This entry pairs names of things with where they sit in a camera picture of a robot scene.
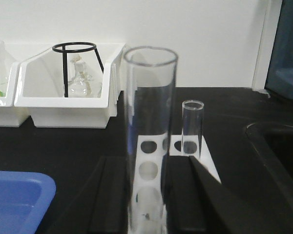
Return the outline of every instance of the white plastic bin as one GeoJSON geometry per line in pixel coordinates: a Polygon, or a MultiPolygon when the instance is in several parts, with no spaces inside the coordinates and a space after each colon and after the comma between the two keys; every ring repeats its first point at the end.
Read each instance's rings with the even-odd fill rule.
{"type": "Polygon", "coordinates": [[[26,46],[25,44],[5,44],[0,41],[0,77],[6,79],[6,84],[2,85],[3,94],[0,97],[0,127],[19,127],[29,116],[26,108],[14,106],[20,62],[46,48],[46,44],[26,46]]]}
{"type": "Polygon", "coordinates": [[[102,76],[101,97],[63,97],[63,58],[52,47],[21,64],[15,106],[28,108],[36,127],[105,128],[109,118],[117,115],[125,44],[96,45],[104,74],[97,64],[87,65],[102,76]]]}

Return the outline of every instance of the white wall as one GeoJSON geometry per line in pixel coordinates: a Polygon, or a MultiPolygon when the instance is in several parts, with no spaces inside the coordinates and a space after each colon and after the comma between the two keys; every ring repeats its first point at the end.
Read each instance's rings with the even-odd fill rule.
{"type": "Polygon", "coordinates": [[[0,0],[5,42],[126,42],[179,54],[177,86],[251,87],[266,0],[0,0]]]}

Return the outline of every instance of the black wire stand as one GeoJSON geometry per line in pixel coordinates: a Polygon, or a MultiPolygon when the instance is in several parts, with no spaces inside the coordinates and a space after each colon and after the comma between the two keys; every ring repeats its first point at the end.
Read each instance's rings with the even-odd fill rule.
{"type": "Polygon", "coordinates": [[[91,42],[67,42],[57,44],[52,47],[52,50],[63,54],[63,79],[64,79],[64,97],[68,98],[68,74],[67,74],[67,53],[81,53],[94,50],[96,53],[99,65],[101,67],[102,73],[104,72],[104,67],[97,49],[97,45],[91,42]],[[68,45],[89,45],[90,47],[77,50],[67,50],[66,46],[68,45]]]}

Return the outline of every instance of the glass tube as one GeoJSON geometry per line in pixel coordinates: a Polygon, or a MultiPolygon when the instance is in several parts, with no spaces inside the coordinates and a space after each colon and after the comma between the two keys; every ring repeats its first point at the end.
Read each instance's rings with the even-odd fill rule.
{"type": "Polygon", "coordinates": [[[161,234],[166,224],[162,175],[178,56],[166,48],[143,46],[128,50],[124,59],[129,228],[133,234],[161,234]]]}
{"type": "Polygon", "coordinates": [[[202,124],[204,103],[197,100],[186,100],[182,103],[182,140],[183,156],[193,155],[200,159],[202,148],[202,124]]]}

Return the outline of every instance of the hole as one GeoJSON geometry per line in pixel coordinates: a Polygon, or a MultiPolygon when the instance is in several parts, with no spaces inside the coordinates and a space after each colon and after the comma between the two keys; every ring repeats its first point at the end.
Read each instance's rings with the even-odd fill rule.
{"type": "Polygon", "coordinates": [[[144,180],[152,180],[157,176],[158,167],[154,162],[144,162],[139,167],[139,175],[144,180]]]}
{"type": "Polygon", "coordinates": [[[175,144],[174,144],[174,146],[175,146],[175,149],[176,150],[181,151],[181,141],[180,140],[179,141],[176,141],[175,144]]]}
{"type": "Polygon", "coordinates": [[[139,209],[148,213],[149,210],[158,207],[161,202],[161,194],[153,187],[142,187],[136,196],[139,209]]]}
{"type": "Polygon", "coordinates": [[[183,145],[184,153],[193,154],[197,150],[196,143],[193,141],[185,141],[183,145]]]}
{"type": "Polygon", "coordinates": [[[141,144],[141,150],[146,154],[151,154],[156,150],[156,143],[154,141],[144,141],[141,144]]]}
{"type": "Polygon", "coordinates": [[[168,138],[167,137],[163,140],[162,147],[163,147],[163,150],[167,150],[167,148],[168,148],[168,138]]]}

